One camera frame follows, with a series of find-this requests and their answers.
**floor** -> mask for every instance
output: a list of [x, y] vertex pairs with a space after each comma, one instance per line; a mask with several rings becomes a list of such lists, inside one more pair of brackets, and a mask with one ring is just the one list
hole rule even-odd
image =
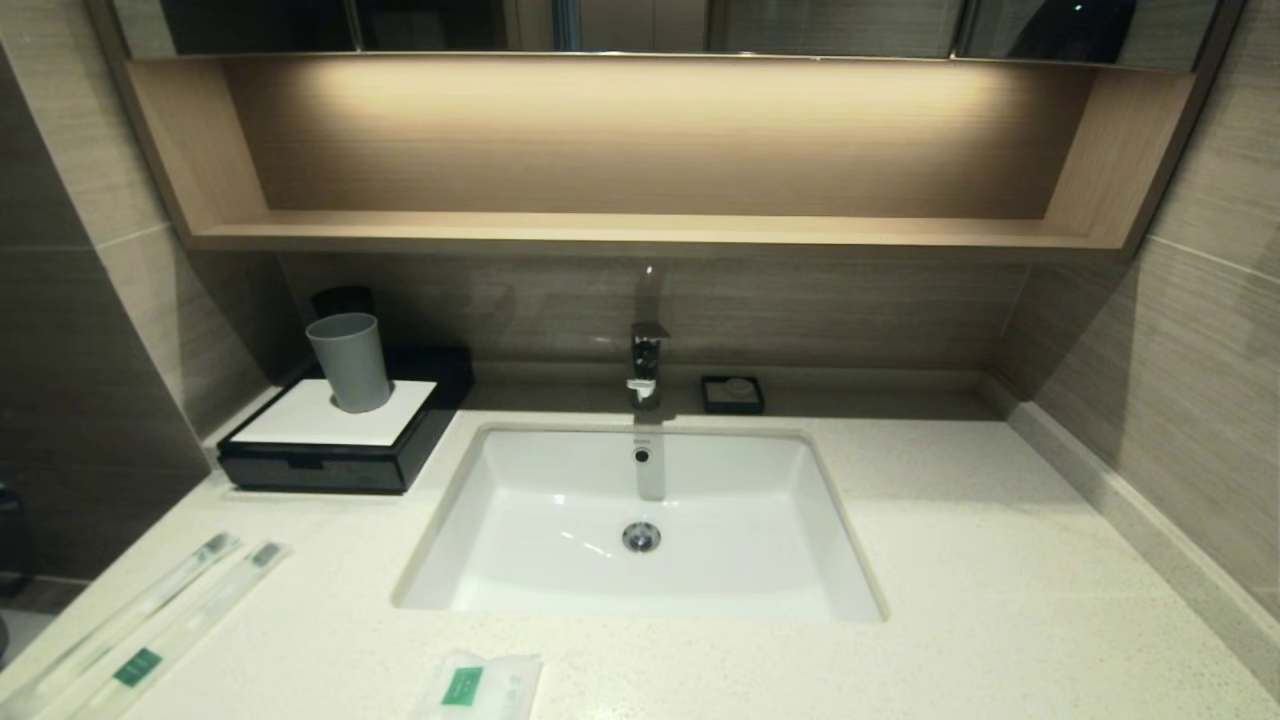
[[9, 647], [0, 657], [0, 671], [67, 609], [88, 583], [36, 578], [15, 597], [0, 597], [0, 618], [9, 629]]

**black box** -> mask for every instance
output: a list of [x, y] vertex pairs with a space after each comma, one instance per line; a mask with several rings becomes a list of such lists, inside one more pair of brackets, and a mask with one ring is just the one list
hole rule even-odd
[[315, 365], [218, 443], [218, 460], [230, 480], [242, 489], [273, 492], [399, 495], [407, 491], [462, 406], [475, 378], [471, 356], [461, 348], [388, 347], [384, 356], [387, 374], [393, 382], [436, 383], [394, 441], [387, 445], [344, 445], [332, 441], [232, 439], [291, 392], [301, 392], [302, 383], [323, 380], [324, 373]]

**sink drain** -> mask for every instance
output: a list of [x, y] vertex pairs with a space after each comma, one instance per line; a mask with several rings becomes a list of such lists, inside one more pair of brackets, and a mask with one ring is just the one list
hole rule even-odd
[[662, 542], [662, 533], [650, 523], [631, 523], [622, 530], [622, 544], [631, 552], [653, 552]]

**soap dish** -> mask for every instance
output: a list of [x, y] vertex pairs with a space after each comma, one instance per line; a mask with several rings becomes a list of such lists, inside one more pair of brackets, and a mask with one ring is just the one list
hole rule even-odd
[[703, 378], [703, 407], [709, 415], [763, 415], [764, 391], [755, 378]]

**mirror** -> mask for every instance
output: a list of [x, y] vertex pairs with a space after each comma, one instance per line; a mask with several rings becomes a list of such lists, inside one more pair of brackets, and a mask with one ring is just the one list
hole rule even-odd
[[1217, 0], [973, 0], [961, 58], [1190, 70]]
[[113, 0], [133, 58], [677, 53], [947, 58], [964, 0]]

